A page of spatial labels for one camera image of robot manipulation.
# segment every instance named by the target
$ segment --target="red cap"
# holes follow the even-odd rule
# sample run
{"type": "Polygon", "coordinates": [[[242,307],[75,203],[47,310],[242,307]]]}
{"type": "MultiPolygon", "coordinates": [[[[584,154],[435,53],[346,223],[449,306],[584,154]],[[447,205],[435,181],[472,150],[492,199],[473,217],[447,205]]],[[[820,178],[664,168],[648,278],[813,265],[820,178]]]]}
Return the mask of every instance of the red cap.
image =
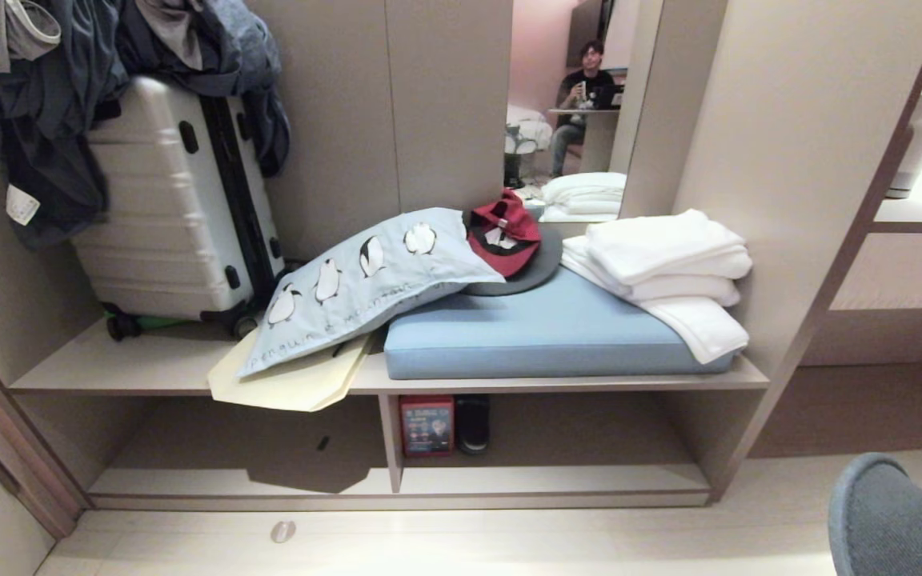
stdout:
{"type": "Polygon", "coordinates": [[[541,240],[535,218],[509,187],[500,200],[471,212],[468,244],[505,278],[522,272],[541,240]]]}

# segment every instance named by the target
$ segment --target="door frame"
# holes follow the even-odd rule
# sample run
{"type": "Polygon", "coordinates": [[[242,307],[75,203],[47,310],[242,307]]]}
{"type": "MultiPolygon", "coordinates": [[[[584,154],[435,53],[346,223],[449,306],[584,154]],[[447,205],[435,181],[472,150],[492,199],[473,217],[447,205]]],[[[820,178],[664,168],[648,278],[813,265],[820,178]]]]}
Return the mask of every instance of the door frame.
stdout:
{"type": "Polygon", "coordinates": [[[69,536],[90,501],[0,380],[0,482],[52,537],[69,536]]]}

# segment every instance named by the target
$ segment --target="suitcase wheel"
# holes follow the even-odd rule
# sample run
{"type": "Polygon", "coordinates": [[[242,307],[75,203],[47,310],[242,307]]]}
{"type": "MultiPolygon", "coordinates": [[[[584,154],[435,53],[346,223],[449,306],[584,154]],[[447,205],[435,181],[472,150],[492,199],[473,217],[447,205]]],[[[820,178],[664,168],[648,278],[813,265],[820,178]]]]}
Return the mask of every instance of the suitcase wheel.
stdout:
{"type": "Polygon", "coordinates": [[[238,340],[243,340],[245,336],[251,333],[255,328],[259,328],[259,322],[251,316],[242,316],[237,318],[237,322],[234,323],[233,336],[238,340]]]}
{"type": "Polygon", "coordinates": [[[106,328],[109,329],[109,335],[116,342],[123,342],[127,336],[136,338],[142,334],[142,327],[138,324],[138,319],[130,314],[115,314],[106,321],[106,328]]]}

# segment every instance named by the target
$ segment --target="desk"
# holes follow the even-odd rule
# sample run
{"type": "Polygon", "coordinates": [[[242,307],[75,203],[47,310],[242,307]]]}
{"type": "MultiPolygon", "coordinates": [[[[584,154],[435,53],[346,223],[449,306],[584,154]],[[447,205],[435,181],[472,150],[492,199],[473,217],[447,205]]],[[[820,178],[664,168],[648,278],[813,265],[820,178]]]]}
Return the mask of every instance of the desk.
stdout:
{"type": "Polygon", "coordinates": [[[551,108],[550,114],[582,114],[586,119],[585,142],[582,143],[582,172],[611,171],[611,148],[618,132],[618,114],[615,110],[570,110],[551,108]]]}

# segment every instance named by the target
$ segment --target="pink wall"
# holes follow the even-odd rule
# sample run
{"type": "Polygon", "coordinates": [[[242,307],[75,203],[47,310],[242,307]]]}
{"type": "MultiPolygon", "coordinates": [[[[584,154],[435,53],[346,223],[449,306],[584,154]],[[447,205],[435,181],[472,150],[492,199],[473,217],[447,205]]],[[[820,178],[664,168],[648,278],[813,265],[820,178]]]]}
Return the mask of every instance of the pink wall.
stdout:
{"type": "Polygon", "coordinates": [[[571,8],[579,0],[515,0],[507,100],[533,110],[552,108],[566,70],[571,8]]]}

